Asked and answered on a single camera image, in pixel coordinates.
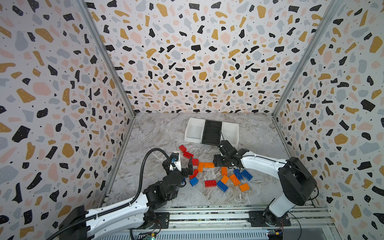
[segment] cable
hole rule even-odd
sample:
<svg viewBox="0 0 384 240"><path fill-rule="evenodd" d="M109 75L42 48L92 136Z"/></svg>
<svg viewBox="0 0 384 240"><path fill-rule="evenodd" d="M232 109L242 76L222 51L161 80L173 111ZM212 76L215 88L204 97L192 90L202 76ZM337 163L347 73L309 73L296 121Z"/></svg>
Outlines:
<svg viewBox="0 0 384 240"><path fill-rule="evenodd" d="M156 234L159 234L159 233L160 233L160 231L161 231L161 222L160 222L160 220L159 220L159 219L157 219L157 221L159 221L160 229L159 229L159 231L158 231Z"/></svg>
<svg viewBox="0 0 384 240"><path fill-rule="evenodd" d="M254 156L254 155L247 155L247 156L243 156L243 157L255 157L255 156ZM264 159L267 159L267 160L270 160L270 161L273 161L273 162L279 162L279 161L275 161L275 160L272 160L272 159L268 159L268 158L266 158L266 157L262 157L262 156L256 156L256 157L261 157L261 158L264 158ZM313 182L313 184L315 185L315 187L317 188L317 195L316 195L315 197L311 198L311 199L307 199L307 201L310 201L310 200L313 200L313 199L317 198L318 195L319 195L319 188L317 187L317 183L316 183L312 178L308 177L308 175L306 175L305 173L303 173L303 171L301 171L300 169L295 168L295 167L293 167L293 168L296 169L296 170L298 170L298 171L300 171L300 172L301 172L302 174L304 174L307 178L309 178L309 179Z"/></svg>
<svg viewBox="0 0 384 240"><path fill-rule="evenodd" d="M255 155L246 155L246 156L243 156L243 157L255 157ZM256 157L261 157L261 158L264 158L266 160L270 160L270 161L273 161L273 162L279 162L279 161L275 161L275 160L272 160L272 159L269 159L269 158L266 158L266 157L262 157L262 156L256 156Z"/></svg>
<svg viewBox="0 0 384 240"><path fill-rule="evenodd" d="M152 222L152 224L151 224L151 226L152 226L153 224L155 224L155 228L154 228L152 231L150 231L150 232L144 232L144 233L139 233L139 235L147 235L147 234L151 234L151 233L153 233L153 231L156 230L156 226L157 226L157 224L156 224L156 220L157 220L157 219L153 220L153 222Z"/></svg>
<svg viewBox="0 0 384 240"><path fill-rule="evenodd" d="M299 237L297 238L297 240L299 240L300 239L300 237L301 237L301 233L303 232L303 230L301 229L301 224L300 224L300 222L299 222L299 220L297 219L297 217L295 217L295 215L293 215L293 214L291 214L294 218L296 218L296 220L297 220L297 222L299 223L299 226L300 226L300 235L299 235Z"/></svg>
<svg viewBox="0 0 384 240"><path fill-rule="evenodd" d="M311 199L308 199L307 201L313 200L313 199L317 198L317 196L319 195L319 188L317 187L317 183L312 178L308 177L308 175L303 173L300 169L297 169L295 167L293 167L293 168L296 169L296 170L299 170L302 174L304 174L307 178L309 178L313 182L314 186L317 188L317 195L315 197L311 198Z"/></svg>
<svg viewBox="0 0 384 240"><path fill-rule="evenodd" d="M185 187L187 185L187 182L185 181L184 178L183 178L183 182L184 182L184 185L180 185L180 187Z"/></svg>
<svg viewBox="0 0 384 240"><path fill-rule="evenodd" d="M109 214L111 212L115 212L117 210L120 210L120 209L123 209L125 207L128 207L130 206L132 203L134 203L137 198L139 197L140 193L141 193L141 187L142 187L142 182L143 182L143 174L144 174L144 166L145 166L145 162L147 161L147 158L149 157L149 155L154 152L154 151L159 151L161 152L162 154L164 154L164 156L169 159L169 156L167 155L166 152L164 152L164 150L160 149L160 148L152 148L151 150L149 150L147 152L147 154L144 156L144 159L143 159L143 162L141 164L141 169L140 169L140 179L139 179L139 188L137 190L137 193L136 195L133 197L133 199L130 201L130 202L127 202L123 205L120 205L120 206L117 206L117 207L114 207L112 209L109 209L109 210L106 210L106 211L103 211L99 214L94 214L94 215L91 215L89 217L86 217L84 219L81 219L77 222L74 222L72 224L69 224L68 226L66 227L63 227L61 228L60 230L58 230L57 232L55 232L54 234L52 234L50 237L47 238L47 240L53 240L55 237L59 236L60 234L62 234L63 232L65 232L66 230L70 229L71 227L74 227L74 226L77 226L83 222L87 222L88 220L91 220L91 219L96 219L97 217L100 217L100 216L104 216L106 214Z"/></svg>
<svg viewBox="0 0 384 240"><path fill-rule="evenodd" d="M135 238L133 237L132 228L129 230L129 236L131 237L131 240L135 240Z"/></svg>

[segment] terrazzo wallpaper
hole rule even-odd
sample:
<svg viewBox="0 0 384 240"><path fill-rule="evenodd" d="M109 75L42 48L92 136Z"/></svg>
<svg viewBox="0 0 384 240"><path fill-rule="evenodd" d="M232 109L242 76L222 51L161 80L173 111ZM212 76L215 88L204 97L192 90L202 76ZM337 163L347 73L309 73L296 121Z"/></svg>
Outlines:
<svg viewBox="0 0 384 240"><path fill-rule="evenodd" d="M277 120L343 239L384 239L384 2L344 1Z"/></svg>
<svg viewBox="0 0 384 240"><path fill-rule="evenodd" d="M268 113L330 0L86 2L137 113Z"/></svg>
<svg viewBox="0 0 384 240"><path fill-rule="evenodd" d="M100 204L126 107L70 0L0 1L0 239Z"/></svg>

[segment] lego brick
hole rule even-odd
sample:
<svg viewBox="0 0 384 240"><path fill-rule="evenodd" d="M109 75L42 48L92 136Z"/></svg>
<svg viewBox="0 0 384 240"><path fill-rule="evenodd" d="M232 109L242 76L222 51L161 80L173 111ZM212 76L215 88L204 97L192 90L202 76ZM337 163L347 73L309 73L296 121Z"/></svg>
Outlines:
<svg viewBox="0 0 384 240"><path fill-rule="evenodd" d="M242 180L243 179L243 176L241 176L241 173L240 173L240 171L238 169L235 169L233 171L233 173L236 175L238 180Z"/></svg>
<svg viewBox="0 0 384 240"><path fill-rule="evenodd" d="M249 189L248 183L245 183L243 185L240 185L240 190L242 192L247 191Z"/></svg>
<svg viewBox="0 0 384 240"><path fill-rule="evenodd" d="M249 174L249 172L245 169L241 172L241 175L243 175L248 181L251 181L251 179L253 178L253 176Z"/></svg>
<svg viewBox="0 0 384 240"><path fill-rule="evenodd" d="M215 165L214 165L212 162L205 162L205 163L204 163L204 167L205 167L205 168L214 168Z"/></svg>
<svg viewBox="0 0 384 240"><path fill-rule="evenodd" d="M192 178L189 183L191 183L192 187L195 186L199 181L197 180L197 178Z"/></svg>
<svg viewBox="0 0 384 240"><path fill-rule="evenodd" d="M226 167L221 167L221 175L227 175L227 168Z"/></svg>
<svg viewBox="0 0 384 240"><path fill-rule="evenodd" d="M227 184L228 180L229 180L229 177L227 175L224 175L223 178L221 179L221 182L224 184Z"/></svg>
<svg viewBox="0 0 384 240"><path fill-rule="evenodd" d="M239 185L240 184L240 181L237 179L236 175L235 174L232 174L230 177L231 181L233 182L233 184L235 186Z"/></svg>
<svg viewBox="0 0 384 240"><path fill-rule="evenodd" d="M222 183L221 181L218 181L216 186L217 186L218 188L220 188L221 191L223 191L223 192L226 192L227 189L228 189L228 187L227 187L224 183Z"/></svg>
<svg viewBox="0 0 384 240"><path fill-rule="evenodd" d="M205 181L205 187L216 187L216 180Z"/></svg>
<svg viewBox="0 0 384 240"><path fill-rule="evenodd" d="M203 168L204 168L204 163L203 162L199 162L199 166L197 167L198 171L199 172L203 172Z"/></svg>
<svg viewBox="0 0 384 240"><path fill-rule="evenodd" d="M184 145L181 145L181 146L179 147L179 149L180 149L180 151L181 151L182 153L184 153L184 152L187 151L187 148L184 147Z"/></svg>
<svg viewBox="0 0 384 240"><path fill-rule="evenodd" d="M192 165L193 166L198 166L199 165L199 160L197 158L192 159Z"/></svg>
<svg viewBox="0 0 384 240"><path fill-rule="evenodd" d="M183 153L183 157L186 157L186 158L190 158L192 156L192 158L193 158L193 154L192 153L189 153L189 152L185 152L185 153Z"/></svg>
<svg viewBox="0 0 384 240"><path fill-rule="evenodd" d="M193 174L191 176L189 176L189 179L196 177L198 172L199 171L197 169L193 170Z"/></svg>

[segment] gray marble surface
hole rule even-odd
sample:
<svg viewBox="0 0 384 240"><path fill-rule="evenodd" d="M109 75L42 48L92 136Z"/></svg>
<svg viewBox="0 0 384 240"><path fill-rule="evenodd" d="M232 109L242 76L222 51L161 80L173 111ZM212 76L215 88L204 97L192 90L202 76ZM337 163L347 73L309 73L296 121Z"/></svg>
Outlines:
<svg viewBox="0 0 384 240"><path fill-rule="evenodd" d="M121 161L118 173L113 183L107 204L114 204L136 194L139 173L145 154L152 148L158 147L170 155L176 147L183 144L201 162L212 162L215 154L220 154L216 146L184 142L184 132L188 119L201 118L239 124L239 146L255 153L274 158L288 158L278 133L272 123L271 115L264 113L139 113L129 138L129 142ZM187 167L188 159L181 157L182 167ZM142 191L149 185L161 180L165 175L162 162L165 157L160 152L154 152L147 159ZM248 183L250 190L241 192L229 180L228 190L224 193L218 187L205 188L205 180L220 180L221 168L204 169L197 175L199 183L192 187L187 179L187 186L180 188L178 197L169 201L167 206L208 206L208 205L266 205L277 197L281 190L279 180L257 170L248 169L253 179Z"/></svg>

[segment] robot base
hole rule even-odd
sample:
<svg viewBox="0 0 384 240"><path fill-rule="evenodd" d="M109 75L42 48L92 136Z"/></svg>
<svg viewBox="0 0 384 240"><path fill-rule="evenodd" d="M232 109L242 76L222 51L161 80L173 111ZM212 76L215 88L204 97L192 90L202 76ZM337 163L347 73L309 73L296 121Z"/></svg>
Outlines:
<svg viewBox="0 0 384 240"><path fill-rule="evenodd" d="M156 219L160 221L155 221L157 229L167 229L169 225L169 212L155 212ZM137 229L146 229L143 226L138 227Z"/></svg>
<svg viewBox="0 0 384 240"><path fill-rule="evenodd" d="M249 211L249 219L248 222L251 223L252 227L270 227L265 222L265 217L263 216L264 211ZM281 219L283 220L283 225L289 227L291 225L291 221L288 218L288 214L284 214ZM275 227L280 227L281 221L279 221Z"/></svg>

